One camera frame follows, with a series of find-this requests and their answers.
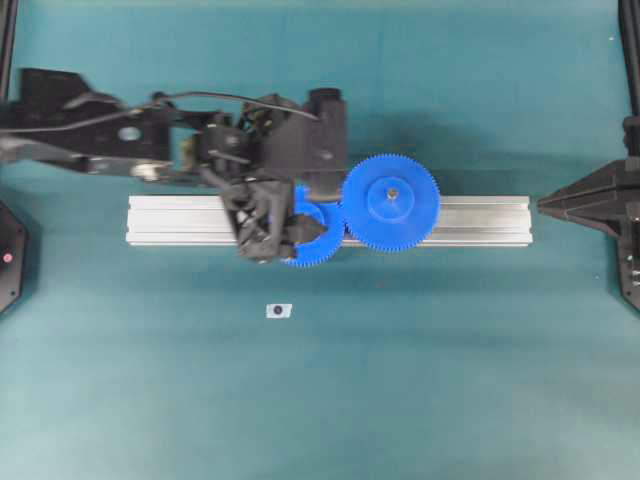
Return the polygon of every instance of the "black bracket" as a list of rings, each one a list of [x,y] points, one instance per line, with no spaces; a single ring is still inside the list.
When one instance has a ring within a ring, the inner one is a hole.
[[[616,238],[622,294],[640,309],[640,157],[609,163],[539,200],[538,210]]]
[[[623,122],[628,157],[538,201],[538,210],[603,231],[618,244],[623,297],[640,309],[640,0],[619,0],[632,116]]]

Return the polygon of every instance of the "metal plate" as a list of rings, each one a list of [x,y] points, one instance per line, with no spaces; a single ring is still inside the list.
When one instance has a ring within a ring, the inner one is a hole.
[[[214,195],[129,197],[131,245],[234,245]],[[440,220],[421,247],[525,247],[533,241],[529,197],[442,197]],[[344,246],[361,247],[350,237]]]

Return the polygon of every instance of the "screw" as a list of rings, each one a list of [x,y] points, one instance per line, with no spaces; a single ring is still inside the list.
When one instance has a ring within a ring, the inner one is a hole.
[[[235,135],[229,135],[225,141],[230,147],[236,147],[240,143],[240,140]]]
[[[331,160],[333,158],[333,153],[329,150],[320,150],[318,151],[318,156],[323,160]]]
[[[142,136],[142,132],[136,127],[123,127],[118,130],[118,137],[123,142],[131,142],[133,140],[139,140]]]
[[[398,194],[399,194],[398,189],[395,187],[391,187],[389,190],[387,190],[387,198],[391,201],[398,198]]]

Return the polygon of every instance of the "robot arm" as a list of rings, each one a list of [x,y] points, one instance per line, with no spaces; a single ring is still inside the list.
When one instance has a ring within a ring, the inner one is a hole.
[[[180,110],[174,101],[205,96],[243,102],[238,120],[222,112]],[[170,159],[170,129],[194,131],[180,169]],[[325,228],[294,214],[294,185],[314,202],[335,202],[346,175],[346,105],[319,89],[298,106],[278,95],[251,99],[211,92],[155,93],[126,106],[93,91],[76,73],[24,69],[20,98],[0,111],[0,162],[35,160],[92,175],[217,189],[239,254],[268,262],[294,258],[295,245]]]

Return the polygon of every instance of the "small blue gear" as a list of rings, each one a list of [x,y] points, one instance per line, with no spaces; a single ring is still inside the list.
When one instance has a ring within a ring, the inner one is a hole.
[[[440,192],[429,171],[411,158],[375,155],[351,170],[341,206],[354,237],[374,250],[398,252],[433,231]]]
[[[313,242],[296,245],[298,256],[283,260],[293,267],[311,267],[329,260],[338,251],[344,238],[344,219],[340,206],[337,203],[311,203],[307,200],[308,192],[306,187],[296,187],[294,211],[313,217],[327,227],[327,231]]]

